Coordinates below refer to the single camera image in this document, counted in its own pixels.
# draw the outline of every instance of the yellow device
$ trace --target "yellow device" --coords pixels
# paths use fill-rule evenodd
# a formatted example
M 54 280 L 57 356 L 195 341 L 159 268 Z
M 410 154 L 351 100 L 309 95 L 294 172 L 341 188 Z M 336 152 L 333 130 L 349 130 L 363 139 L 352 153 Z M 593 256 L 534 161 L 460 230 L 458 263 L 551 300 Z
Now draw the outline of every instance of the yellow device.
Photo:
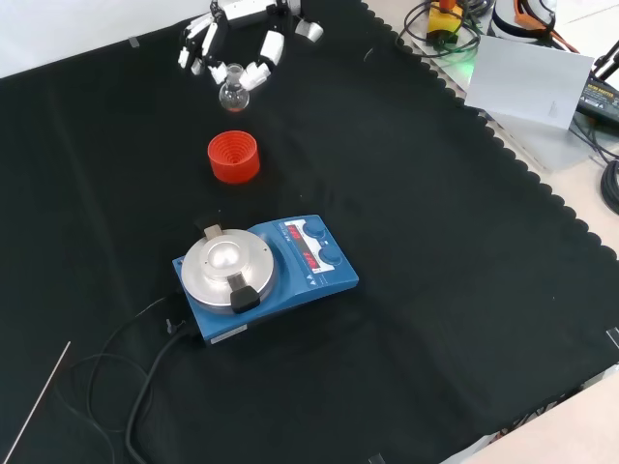
M 462 17 L 462 8 L 453 2 L 443 1 L 432 2 L 432 5 L 443 10 L 449 10 L 456 15 Z M 448 13 L 441 13 L 436 8 L 429 9 L 429 18 L 427 20 L 426 40 L 437 44 L 443 42 L 445 44 L 455 44 L 457 42 L 457 34 L 453 34 L 460 25 L 460 19 Z

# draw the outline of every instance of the label sticker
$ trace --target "label sticker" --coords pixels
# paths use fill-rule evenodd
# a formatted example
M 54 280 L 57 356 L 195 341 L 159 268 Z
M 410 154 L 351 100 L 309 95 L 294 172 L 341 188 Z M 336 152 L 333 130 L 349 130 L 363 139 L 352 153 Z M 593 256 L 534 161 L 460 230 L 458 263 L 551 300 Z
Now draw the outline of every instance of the label sticker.
M 230 338 L 233 335 L 239 334 L 242 331 L 246 331 L 248 328 L 248 325 L 245 324 L 241 327 L 237 327 L 236 329 L 232 329 L 231 331 L 228 331 L 226 333 L 222 333 L 221 335 L 218 335 L 214 338 L 211 338 L 211 344 L 214 345 L 215 343 L 217 343 L 218 341 L 222 341 L 222 340 L 226 340 L 227 338 Z

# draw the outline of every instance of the black power cable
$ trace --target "black power cable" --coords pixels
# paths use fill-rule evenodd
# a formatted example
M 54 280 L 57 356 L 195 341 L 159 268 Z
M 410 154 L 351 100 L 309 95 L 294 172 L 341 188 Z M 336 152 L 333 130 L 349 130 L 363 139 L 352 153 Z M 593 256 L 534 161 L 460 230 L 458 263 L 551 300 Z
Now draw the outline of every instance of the black power cable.
M 111 463 L 112 464 L 116 463 L 116 456 L 115 456 L 115 452 L 114 452 L 114 447 L 113 447 L 112 442 L 111 442 L 111 440 L 110 440 L 110 438 L 108 436 L 108 433 L 123 433 L 123 432 L 125 432 L 125 429 L 124 428 L 113 429 L 113 428 L 105 427 L 95 418 L 95 416 L 93 414 L 93 410 L 92 410 L 92 393 L 93 393 L 94 381 L 95 381 L 95 378 L 96 378 L 96 375 L 97 375 L 97 369 L 99 367 L 101 359 L 115 360 L 116 362 L 125 363 L 125 364 L 133 367 L 136 371 L 138 371 L 139 373 L 142 374 L 142 376 L 144 377 L 145 381 L 148 380 L 148 374 L 146 373 L 146 371 L 137 362 L 132 361 L 129 358 L 126 358 L 126 357 L 121 356 L 121 355 L 115 355 L 115 354 L 106 353 L 105 351 L 107 350 L 107 348 L 109 347 L 111 342 L 114 340 L 114 338 L 119 333 L 124 331 L 129 325 L 131 325 L 133 322 L 135 322 L 135 320 L 137 320 L 142 314 L 144 314 L 145 312 L 149 311 L 151 308 L 153 308 L 154 306 L 156 306 L 159 303 L 163 302 L 164 300 L 168 299 L 170 296 L 171 295 L 168 295 L 166 297 L 162 297 L 162 298 L 159 298 L 158 300 L 155 300 L 154 302 L 152 302 L 151 304 L 146 306 L 143 310 L 138 312 L 132 319 L 130 319 L 129 321 L 127 321 L 124 324 L 122 324 L 121 326 L 119 326 L 112 333 L 112 335 L 105 341 L 105 343 L 103 344 L 103 348 L 102 348 L 102 350 L 101 350 L 101 352 L 99 354 L 89 356 L 87 358 L 84 358 L 84 359 L 82 359 L 82 360 L 80 360 L 80 361 L 70 365 L 67 369 L 63 370 L 63 372 L 61 372 L 59 374 L 58 381 L 56 381 L 55 384 L 54 384 L 54 392 L 55 392 L 56 396 L 58 397 L 59 401 L 61 402 L 61 404 L 65 408 L 67 408 L 73 415 L 75 415 L 79 419 L 89 423 L 105 439 L 105 442 L 106 442 L 106 444 L 107 444 L 107 446 L 109 447 L 109 450 L 110 450 Z M 86 412 L 87 413 L 84 414 L 81 411 L 79 411 L 78 409 L 76 409 L 74 406 L 72 406 L 65 399 L 63 394 L 60 392 L 59 380 L 62 377 L 63 373 L 65 373 L 65 372 L 71 373 L 75 369 L 77 369 L 78 367 L 80 367 L 80 366 L 82 366 L 82 365 L 84 365 L 86 363 L 89 363 L 89 362 L 95 362 L 95 365 L 93 366 L 93 369 L 91 371 L 90 378 L 89 378 L 89 381 L 88 381 L 88 389 L 87 389 L 87 393 L 86 393 Z M 153 392 L 152 392 L 152 390 L 150 390 L 149 391 L 148 402 L 146 403 L 146 405 L 143 408 L 143 412 L 142 412 L 142 415 L 141 415 L 142 418 L 145 418 L 146 415 L 148 414 L 148 411 L 149 411 L 149 409 L 151 407 L 151 404 L 152 404 L 152 400 L 153 400 Z
M 406 17 L 404 18 L 404 29 L 402 29 L 402 31 L 396 37 L 396 48 L 402 50 L 402 47 L 399 45 L 399 41 L 404 36 L 404 34 L 408 34 L 412 38 L 417 39 L 418 41 L 421 41 L 421 42 L 424 42 L 424 43 L 432 43 L 432 41 L 429 41 L 428 39 L 425 39 L 423 37 L 417 36 L 415 33 L 413 33 L 410 30 L 410 26 L 415 22 L 415 20 L 419 16 L 423 15 L 424 13 L 429 12 L 431 9 L 438 10 L 439 12 L 441 12 L 444 15 L 451 15 L 451 16 L 459 19 L 460 23 L 459 23 L 459 25 L 457 26 L 457 28 L 454 31 L 452 31 L 445 39 L 443 39 L 443 41 L 441 41 L 440 43 L 437 44 L 438 47 L 443 49 L 444 51 L 441 51 L 439 53 L 430 54 L 430 55 L 425 55 L 424 54 L 424 55 L 418 55 L 418 56 L 421 56 L 422 58 L 441 58 L 443 56 L 452 55 L 454 53 L 463 53 L 463 52 L 466 52 L 466 51 L 475 50 L 479 46 L 480 40 L 482 38 L 482 33 L 477 28 L 477 26 L 475 24 L 475 19 L 471 18 L 470 14 L 469 14 L 469 1 L 465 0 L 465 1 L 463 1 L 462 15 L 454 13 L 452 11 L 443 10 L 443 9 L 437 7 L 436 5 L 433 5 L 431 1 L 426 1 L 426 2 L 423 2 L 423 3 L 420 3 L 419 5 L 417 5 L 410 12 L 408 12 Z M 473 38 L 469 42 L 465 43 L 464 45 L 460 45 L 460 46 L 457 46 L 457 47 L 454 47 L 454 48 L 448 48 L 445 45 L 445 43 L 448 42 L 453 36 L 457 35 L 457 32 L 461 28 L 464 28 L 468 32 L 470 32 L 473 35 Z
M 574 123 L 578 130 L 582 132 L 584 138 L 572 129 L 570 129 L 570 132 L 589 145 L 606 162 L 606 168 L 600 181 L 600 193 L 602 194 L 602 199 L 604 200 L 606 206 L 615 214 L 619 215 L 619 184 L 617 183 L 617 174 L 619 173 L 619 156 L 610 153 L 606 148 L 602 147 L 598 143 L 598 137 L 594 126 L 592 126 L 590 133 L 587 134 L 576 119 L 574 119 Z
M 151 381 L 153 380 L 153 376 L 155 375 L 155 372 L 157 371 L 157 368 L 159 367 L 159 364 L 162 361 L 162 358 L 165 355 L 165 353 L 167 353 L 167 351 L 170 348 L 172 348 L 172 346 L 174 346 L 181 339 L 183 339 L 183 337 L 187 335 L 189 335 L 189 331 L 187 330 L 186 327 L 184 327 L 177 334 L 172 336 L 172 338 L 170 338 L 167 341 L 167 343 L 165 343 L 165 345 L 163 346 L 163 348 L 160 350 L 160 352 L 157 354 L 157 357 L 153 361 L 153 365 L 151 366 L 151 370 L 149 370 L 148 372 L 148 377 L 146 378 L 146 381 L 144 382 L 144 385 L 142 386 L 142 390 L 140 391 L 139 395 L 137 396 L 137 399 L 135 400 L 135 403 L 133 404 L 132 412 L 129 415 L 129 420 L 127 421 L 127 427 L 125 429 L 125 447 L 127 448 L 127 451 L 132 456 L 132 458 L 135 460 L 135 462 L 137 462 L 138 464 L 147 464 L 146 460 L 135 450 L 132 444 L 133 426 L 135 424 L 135 418 L 137 417 L 137 412 L 139 411 L 139 406 L 142 403 L 142 400 L 144 399 L 144 395 L 148 391 L 148 387 L 150 386 Z
M 150 303 L 148 306 L 146 306 L 144 309 L 142 309 L 140 312 L 138 312 L 132 319 L 130 319 L 129 321 L 127 321 L 126 323 L 122 324 L 121 326 L 119 326 L 114 332 L 112 332 L 112 334 L 107 338 L 107 340 L 105 341 L 105 343 L 103 344 L 103 348 L 101 349 L 101 354 L 105 353 L 105 351 L 107 351 L 107 348 L 109 347 L 110 343 L 116 338 L 116 336 L 118 336 L 118 334 L 120 334 L 121 332 L 123 332 L 128 326 L 130 326 L 133 322 L 135 322 L 142 314 L 144 314 L 145 312 L 147 312 L 149 309 L 153 308 L 154 306 L 164 302 L 165 300 L 167 300 L 171 295 L 168 295 L 166 297 L 161 297 L 158 300 L 153 301 L 152 303 Z M 108 428 L 108 427 L 104 427 L 96 418 L 95 415 L 93 413 L 93 407 L 92 407 L 92 396 L 93 396 L 93 387 L 94 387 L 94 383 L 95 383 L 95 378 L 97 376 L 97 370 L 99 368 L 99 363 L 100 363 L 101 358 L 97 358 L 97 360 L 95 361 L 95 365 L 93 365 L 93 370 L 90 373 L 90 378 L 88 379 L 88 388 L 86 390 L 86 413 L 88 414 L 88 417 L 90 419 L 92 419 L 93 421 L 95 421 L 103 430 L 105 430 L 106 432 L 109 433 L 123 433 L 125 431 L 124 428 Z M 144 413 L 143 413 L 143 417 L 146 417 L 146 415 L 148 414 L 148 410 L 150 409 L 151 406 L 151 402 L 153 400 L 153 393 L 150 393 L 149 396 L 149 400 L 148 400 L 148 404 L 146 405 L 146 407 L 144 408 Z

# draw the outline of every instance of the robotic hand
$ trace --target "robotic hand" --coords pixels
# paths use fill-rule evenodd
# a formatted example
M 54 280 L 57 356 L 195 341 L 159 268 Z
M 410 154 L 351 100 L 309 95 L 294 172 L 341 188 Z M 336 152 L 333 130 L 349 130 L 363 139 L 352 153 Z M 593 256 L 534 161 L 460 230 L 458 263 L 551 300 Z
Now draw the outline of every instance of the robotic hand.
M 298 21 L 295 33 L 318 41 L 323 29 L 316 22 L 302 18 L 301 0 L 240 0 L 220 7 L 212 0 L 211 11 L 194 19 L 181 34 L 178 64 L 182 70 L 199 75 L 209 70 L 219 85 L 227 76 L 227 67 L 216 58 L 227 30 L 256 22 L 268 21 L 269 28 L 256 61 L 246 66 L 240 83 L 250 91 L 264 83 L 278 65 L 283 52 L 284 36 Z

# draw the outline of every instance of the electronic device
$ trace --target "electronic device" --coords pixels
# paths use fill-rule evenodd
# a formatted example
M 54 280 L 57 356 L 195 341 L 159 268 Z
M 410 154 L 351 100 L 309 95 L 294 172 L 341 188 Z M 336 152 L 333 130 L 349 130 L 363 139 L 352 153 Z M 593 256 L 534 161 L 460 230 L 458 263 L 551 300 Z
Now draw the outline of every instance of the electronic device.
M 437 6 L 440 10 L 435 8 L 430 8 L 429 10 L 426 39 L 432 44 L 440 41 L 444 41 L 447 44 L 455 44 L 457 42 L 457 30 L 460 27 L 460 19 L 457 16 L 443 12 L 453 12 L 462 17 L 462 8 L 456 4 L 456 0 L 440 0 L 433 2 L 432 5 Z
M 359 282 L 319 216 L 204 232 L 173 265 L 210 343 Z
M 576 111 L 607 126 L 619 127 L 619 95 L 613 87 L 593 77 L 587 80 Z

